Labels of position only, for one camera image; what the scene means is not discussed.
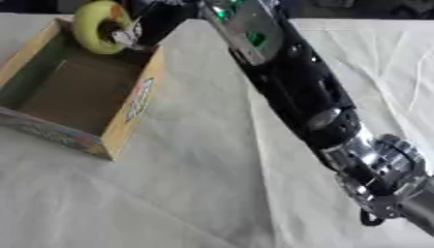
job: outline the cardboard box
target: cardboard box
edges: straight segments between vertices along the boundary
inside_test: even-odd
[[[0,69],[0,124],[114,160],[160,80],[162,49],[92,54],[69,26],[56,19]]]

